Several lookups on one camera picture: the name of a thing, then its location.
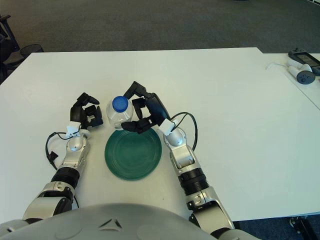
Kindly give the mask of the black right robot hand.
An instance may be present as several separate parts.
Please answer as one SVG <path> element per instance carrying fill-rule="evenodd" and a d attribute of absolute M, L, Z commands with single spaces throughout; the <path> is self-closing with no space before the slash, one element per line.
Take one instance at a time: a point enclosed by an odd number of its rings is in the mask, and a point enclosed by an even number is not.
<path fill-rule="evenodd" d="M 146 88 L 136 81 L 123 96 L 129 100 L 134 95 L 139 97 L 131 101 L 138 121 L 123 122 L 121 127 L 124 130 L 141 134 L 155 125 L 160 126 L 165 119 L 171 119 L 157 94 L 147 92 Z"/>

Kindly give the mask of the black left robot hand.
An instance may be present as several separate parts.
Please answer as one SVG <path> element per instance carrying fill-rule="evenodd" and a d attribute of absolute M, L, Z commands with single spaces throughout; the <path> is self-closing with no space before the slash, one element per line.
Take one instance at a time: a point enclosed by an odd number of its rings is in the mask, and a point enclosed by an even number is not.
<path fill-rule="evenodd" d="M 70 109 L 70 121 L 80 123 L 83 130 L 102 125 L 104 122 L 99 104 L 96 98 L 83 92 Z"/>

